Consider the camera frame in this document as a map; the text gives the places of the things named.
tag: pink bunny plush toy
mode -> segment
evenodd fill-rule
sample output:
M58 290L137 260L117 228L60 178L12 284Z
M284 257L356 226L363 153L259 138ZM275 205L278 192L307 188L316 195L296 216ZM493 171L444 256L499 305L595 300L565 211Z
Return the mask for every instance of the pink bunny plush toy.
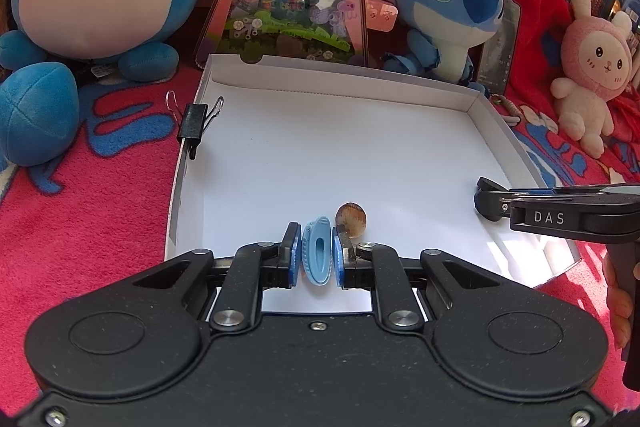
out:
M619 95L631 78L626 37L631 20L618 12L611 22L591 16L591 0L571 0L575 21L562 39L566 77L551 83L558 125L592 158L604 153L603 136L613 133L607 101Z

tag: tag label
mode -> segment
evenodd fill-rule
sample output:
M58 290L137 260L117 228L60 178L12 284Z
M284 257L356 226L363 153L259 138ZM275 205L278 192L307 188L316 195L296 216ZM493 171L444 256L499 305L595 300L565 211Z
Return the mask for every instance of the tag label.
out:
M540 229L580 230L580 216L578 212L558 210L536 210L528 208L525 214L526 225Z
M118 67L116 64L98 64L91 68L91 72L95 78L102 78L103 76L107 76L108 74L117 71L117 69Z

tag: metal screw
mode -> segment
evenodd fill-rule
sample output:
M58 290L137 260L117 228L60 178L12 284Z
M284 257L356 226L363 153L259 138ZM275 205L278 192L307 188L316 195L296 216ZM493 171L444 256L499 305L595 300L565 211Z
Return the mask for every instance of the metal screw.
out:
M571 427L586 427L591 423L591 415L587 411L578 411L571 416Z
M398 310L389 313L389 322L394 326L415 326L418 323L418 314L409 310Z
M44 415L44 421L47 422L47 425L49 425L50 427L65 427L66 416L62 411L58 409L50 409Z
M314 331L324 331L329 326L327 326L325 322L312 322L309 324L309 327Z
M219 326L237 326L244 321L244 315L237 310L222 310L213 315L213 321Z

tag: black handle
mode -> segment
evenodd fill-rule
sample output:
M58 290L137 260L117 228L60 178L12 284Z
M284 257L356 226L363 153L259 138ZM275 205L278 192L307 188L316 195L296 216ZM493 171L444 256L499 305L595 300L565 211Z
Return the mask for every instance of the black handle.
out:
M640 391L640 318L636 319L640 313L640 281L634 276L634 268L640 263L640 244L607 245L607 250L619 288L629 293L634 303L634 311L629 318L631 339L622 350L622 360L626 362L622 382L628 389Z

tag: stitch plush toy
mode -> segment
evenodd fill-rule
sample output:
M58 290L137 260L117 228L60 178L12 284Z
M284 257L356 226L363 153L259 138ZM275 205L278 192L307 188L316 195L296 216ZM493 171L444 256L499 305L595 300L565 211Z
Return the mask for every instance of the stitch plush toy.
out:
M592 158L604 153L600 135L613 133L607 102L622 93L631 78L626 37L631 19L624 12L611 22L591 16L591 0L571 0L575 21L562 38L561 60L567 77L551 83L559 128Z
M468 49L497 31L502 0L388 0L411 26L409 54L387 55L383 69L468 84L472 65Z
M29 166L52 159L73 140L78 96L66 66L48 55L117 64L129 80L174 74L177 52L162 41L197 0L11 0L18 29L0 36L0 152Z

